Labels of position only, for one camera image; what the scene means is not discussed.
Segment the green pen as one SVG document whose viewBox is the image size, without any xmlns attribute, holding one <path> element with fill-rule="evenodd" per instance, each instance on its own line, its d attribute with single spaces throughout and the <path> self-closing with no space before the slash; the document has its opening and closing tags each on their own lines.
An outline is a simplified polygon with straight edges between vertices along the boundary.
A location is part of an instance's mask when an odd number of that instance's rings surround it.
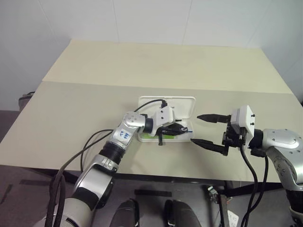
<svg viewBox="0 0 303 227">
<path fill-rule="evenodd" d="M 139 139 L 141 140 L 157 140 L 159 138 L 159 136 L 150 136 L 149 134 L 141 134 L 139 136 Z M 176 140 L 178 139 L 178 135 L 163 135 L 162 138 L 164 140 Z"/>
</svg>

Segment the grey chair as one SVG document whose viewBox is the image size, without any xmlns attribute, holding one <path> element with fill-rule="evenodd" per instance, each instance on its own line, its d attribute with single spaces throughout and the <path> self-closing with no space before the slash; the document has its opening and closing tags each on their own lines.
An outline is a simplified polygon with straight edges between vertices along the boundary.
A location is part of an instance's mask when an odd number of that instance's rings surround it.
<svg viewBox="0 0 303 227">
<path fill-rule="evenodd" d="M 19 111 L 21 112 L 24 107 L 27 105 L 27 103 L 30 101 L 32 96 L 34 95 L 35 91 L 29 92 L 27 94 L 23 94 L 22 97 L 18 99 L 18 106 L 19 106 Z"/>
</svg>

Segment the white plastic case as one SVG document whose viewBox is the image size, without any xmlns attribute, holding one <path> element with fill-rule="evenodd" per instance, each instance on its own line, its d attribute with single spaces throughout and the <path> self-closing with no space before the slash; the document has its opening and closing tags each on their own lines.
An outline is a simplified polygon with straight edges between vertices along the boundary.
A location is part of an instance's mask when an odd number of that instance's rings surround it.
<svg viewBox="0 0 303 227">
<path fill-rule="evenodd" d="M 147 125 L 144 129 L 139 130 L 138 140 L 141 142 L 157 142 L 157 140 L 141 140 L 139 136 L 141 134 L 149 134 L 150 136 L 156 136 L 156 131 L 160 127 L 153 126 L 152 116 L 154 113 L 165 107 L 170 106 L 174 109 L 175 122 L 188 128 L 188 132 L 178 136 L 176 140 L 164 140 L 164 142 L 190 142 L 190 139 L 194 135 L 192 123 L 190 117 L 195 107 L 196 99 L 193 96 L 141 96 L 139 97 L 139 107 L 135 110 L 137 113 L 146 116 Z"/>
</svg>

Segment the black table frame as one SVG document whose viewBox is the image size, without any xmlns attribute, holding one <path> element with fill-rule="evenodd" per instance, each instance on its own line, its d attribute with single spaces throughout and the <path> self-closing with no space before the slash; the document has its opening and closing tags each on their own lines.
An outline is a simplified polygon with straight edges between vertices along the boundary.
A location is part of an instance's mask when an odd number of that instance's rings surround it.
<svg viewBox="0 0 303 227">
<path fill-rule="evenodd" d="M 243 218 L 253 184 L 251 182 L 117 174 L 105 207 L 98 210 L 93 227 L 107 227 L 120 203 L 135 199 L 140 206 L 141 227 L 164 227 L 164 203 L 176 199 L 194 210 L 202 227 L 218 227 L 219 206 L 210 200 L 208 186 L 227 189 L 231 194 L 227 209 Z M 287 227 L 291 224 L 289 202 L 280 183 L 267 183 L 260 204 L 250 214 L 248 227 Z"/>
</svg>

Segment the metal caster bracket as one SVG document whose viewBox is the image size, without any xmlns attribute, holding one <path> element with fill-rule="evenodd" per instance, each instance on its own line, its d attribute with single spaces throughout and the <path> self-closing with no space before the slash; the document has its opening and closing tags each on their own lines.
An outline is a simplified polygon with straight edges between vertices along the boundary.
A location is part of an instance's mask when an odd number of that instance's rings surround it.
<svg viewBox="0 0 303 227">
<path fill-rule="evenodd" d="M 218 192 L 213 186 L 208 186 L 207 187 L 208 195 L 210 201 L 214 203 L 218 203 Z"/>
</svg>

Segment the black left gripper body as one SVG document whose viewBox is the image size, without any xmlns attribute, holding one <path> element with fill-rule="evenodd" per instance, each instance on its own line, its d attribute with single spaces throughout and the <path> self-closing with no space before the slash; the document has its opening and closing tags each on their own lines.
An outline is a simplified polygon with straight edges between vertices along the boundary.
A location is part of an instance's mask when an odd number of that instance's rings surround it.
<svg viewBox="0 0 303 227">
<path fill-rule="evenodd" d="M 162 126 L 162 127 L 158 128 L 157 131 L 156 131 L 156 135 L 159 136 L 159 138 L 158 138 L 158 141 L 159 141 L 158 145 L 163 145 L 163 138 L 162 138 L 162 136 L 163 136 L 163 133 L 165 132 L 165 128 L 166 127 L 167 126 Z"/>
</svg>

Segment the dark rounded shape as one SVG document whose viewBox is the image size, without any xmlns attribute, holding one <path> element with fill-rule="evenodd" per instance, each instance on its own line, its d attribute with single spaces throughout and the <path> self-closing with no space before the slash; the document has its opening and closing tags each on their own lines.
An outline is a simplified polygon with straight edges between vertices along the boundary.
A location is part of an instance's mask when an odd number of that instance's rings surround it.
<svg viewBox="0 0 303 227">
<path fill-rule="evenodd" d="M 163 218 L 165 227 L 202 227 L 191 207 L 178 200 L 166 200 Z"/>
<path fill-rule="evenodd" d="M 120 204 L 115 213 L 115 227 L 140 227 L 139 203 L 129 199 Z"/>
</svg>

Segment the white power strip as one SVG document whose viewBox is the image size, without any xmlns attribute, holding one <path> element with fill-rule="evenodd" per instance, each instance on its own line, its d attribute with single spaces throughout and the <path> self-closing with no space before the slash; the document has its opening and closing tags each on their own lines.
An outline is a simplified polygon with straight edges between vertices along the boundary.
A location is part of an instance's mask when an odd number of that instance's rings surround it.
<svg viewBox="0 0 303 227">
<path fill-rule="evenodd" d="M 239 216 L 228 210 L 229 227 L 237 227 Z"/>
</svg>

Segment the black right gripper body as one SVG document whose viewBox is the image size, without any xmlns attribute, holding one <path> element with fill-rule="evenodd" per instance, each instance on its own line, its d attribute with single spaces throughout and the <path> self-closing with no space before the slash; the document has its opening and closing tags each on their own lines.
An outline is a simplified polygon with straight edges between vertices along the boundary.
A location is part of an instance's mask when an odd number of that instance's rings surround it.
<svg viewBox="0 0 303 227">
<path fill-rule="evenodd" d="M 223 117 L 223 122 L 227 123 L 226 131 L 223 133 L 222 145 L 223 155 L 227 156 L 229 147 L 242 148 L 246 144 L 246 129 L 237 124 L 231 124 L 231 115 Z"/>
</svg>

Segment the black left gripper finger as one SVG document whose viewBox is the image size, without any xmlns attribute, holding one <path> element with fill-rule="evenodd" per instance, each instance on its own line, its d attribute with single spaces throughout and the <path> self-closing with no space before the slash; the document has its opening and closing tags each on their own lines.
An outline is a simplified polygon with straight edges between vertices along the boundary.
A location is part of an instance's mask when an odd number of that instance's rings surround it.
<svg viewBox="0 0 303 227">
<path fill-rule="evenodd" d="M 187 133 L 188 128 L 180 124 L 172 124 L 165 128 L 167 133 Z"/>
<path fill-rule="evenodd" d="M 167 137 L 175 137 L 178 135 L 182 135 L 185 134 L 186 132 L 180 132 L 180 131 L 165 131 L 163 133 L 163 135 L 167 136 Z"/>
</svg>

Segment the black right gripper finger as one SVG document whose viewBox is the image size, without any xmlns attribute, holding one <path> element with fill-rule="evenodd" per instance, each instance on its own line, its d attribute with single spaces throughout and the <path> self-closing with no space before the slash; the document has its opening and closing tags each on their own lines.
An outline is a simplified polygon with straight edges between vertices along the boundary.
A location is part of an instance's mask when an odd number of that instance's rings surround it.
<svg viewBox="0 0 303 227">
<path fill-rule="evenodd" d="M 214 151 L 220 154 L 224 154 L 224 146 L 216 145 L 212 141 L 203 140 L 203 139 L 190 139 L 190 140 L 204 149 Z"/>
<path fill-rule="evenodd" d="M 212 123 L 227 123 L 227 115 L 221 114 L 202 114 L 197 116 L 197 119 Z"/>
</svg>

